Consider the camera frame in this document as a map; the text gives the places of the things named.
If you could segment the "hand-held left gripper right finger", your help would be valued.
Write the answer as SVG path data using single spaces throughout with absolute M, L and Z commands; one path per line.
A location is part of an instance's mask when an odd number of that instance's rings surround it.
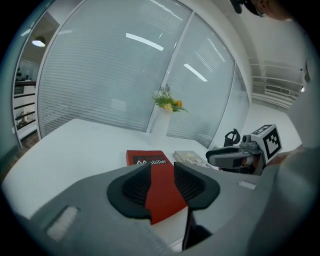
M 249 256 L 273 170 L 258 176 L 175 162 L 174 182 L 188 206 L 182 256 Z

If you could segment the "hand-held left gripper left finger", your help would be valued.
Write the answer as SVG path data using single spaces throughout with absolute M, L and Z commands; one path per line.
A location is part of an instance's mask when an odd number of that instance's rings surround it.
M 146 209 L 151 165 L 130 165 L 83 178 L 31 217 L 48 256 L 173 256 Z

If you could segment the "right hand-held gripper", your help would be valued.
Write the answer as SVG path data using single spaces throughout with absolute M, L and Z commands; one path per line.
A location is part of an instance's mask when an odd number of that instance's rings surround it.
M 283 149 L 275 124 L 264 124 L 242 137 L 240 146 L 215 148 L 205 154 L 207 162 L 230 173 L 261 175 Z

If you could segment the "grey photo cover book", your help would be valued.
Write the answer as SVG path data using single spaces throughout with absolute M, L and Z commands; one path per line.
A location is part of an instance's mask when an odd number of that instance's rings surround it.
M 193 164 L 193 165 L 197 165 L 197 166 L 205 167 L 209 169 L 213 168 L 212 165 L 210 165 L 207 161 L 202 159 L 194 151 L 188 151 L 188 150 L 175 151 L 173 153 L 173 158 L 175 159 L 176 162 Z

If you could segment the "red book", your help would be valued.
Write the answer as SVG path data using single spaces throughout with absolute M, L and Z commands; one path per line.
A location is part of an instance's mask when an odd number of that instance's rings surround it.
M 146 195 L 145 206 L 155 225 L 187 207 L 175 185 L 174 165 L 161 150 L 127 150 L 126 163 L 151 164 L 151 185 Z

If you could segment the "person's right forearm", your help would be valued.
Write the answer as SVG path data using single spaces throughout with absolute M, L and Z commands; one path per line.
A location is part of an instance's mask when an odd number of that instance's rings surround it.
M 292 150 L 292 151 L 288 151 L 288 152 L 282 152 L 279 153 L 274 159 L 272 159 L 268 165 L 272 166 L 272 165 L 279 165 L 281 164 L 283 161 L 285 161 L 287 158 L 302 152 L 304 149 L 302 147 L 297 147 L 296 149 Z

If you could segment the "black office chair with headrest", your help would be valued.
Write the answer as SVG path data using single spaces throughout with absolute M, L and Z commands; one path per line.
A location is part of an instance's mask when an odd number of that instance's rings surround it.
M 231 147 L 238 144 L 241 140 L 241 136 L 237 129 L 233 129 L 232 131 L 228 132 L 224 137 L 224 147 Z

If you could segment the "person's white shirt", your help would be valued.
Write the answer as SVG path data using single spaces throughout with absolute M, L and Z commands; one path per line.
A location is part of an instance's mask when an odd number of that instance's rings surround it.
M 304 31 L 309 81 L 288 110 L 303 151 L 288 157 L 277 174 L 248 248 L 249 256 L 277 256 L 301 227 L 320 194 L 320 53 Z

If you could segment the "white vase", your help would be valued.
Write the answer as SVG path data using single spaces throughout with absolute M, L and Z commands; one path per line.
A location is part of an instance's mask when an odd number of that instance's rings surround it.
M 150 131 L 150 144 L 153 147 L 160 145 L 165 139 L 170 123 L 172 111 L 162 107 L 156 108 L 156 116 Z

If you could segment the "yellow and green flower bouquet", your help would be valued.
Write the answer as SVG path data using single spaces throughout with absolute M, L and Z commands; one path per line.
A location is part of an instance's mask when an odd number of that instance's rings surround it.
M 168 84 L 161 87 L 159 91 L 152 97 L 154 104 L 159 108 L 165 109 L 166 111 L 179 113 L 181 111 L 188 113 L 183 107 L 183 102 L 178 99 L 174 99 L 171 93 L 171 88 Z

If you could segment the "black stair railing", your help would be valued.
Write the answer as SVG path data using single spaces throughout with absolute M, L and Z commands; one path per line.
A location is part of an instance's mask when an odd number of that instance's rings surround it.
M 17 81 L 13 90 L 13 113 L 17 136 L 23 140 L 37 130 L 36 82 Z

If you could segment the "round ceiling lamp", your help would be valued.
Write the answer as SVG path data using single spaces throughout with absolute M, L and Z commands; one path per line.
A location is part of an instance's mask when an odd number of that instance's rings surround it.
M 44 36 L 37 36 L 35 39 L 32 40 L 31 43 L 37 47 L 45 47 L 46 39 Z

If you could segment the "white wall air vent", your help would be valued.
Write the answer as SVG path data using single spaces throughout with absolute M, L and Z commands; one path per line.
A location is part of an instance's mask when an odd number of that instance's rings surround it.
M 276 85 L 270 85 L 270 84 L 264 85 L 264 91 L 268 93 L 274 93 L 274 94 L 286 96 L 286 97 L 289 97 L 291 94 L 291 91 L 287 88 L 283 88 Z

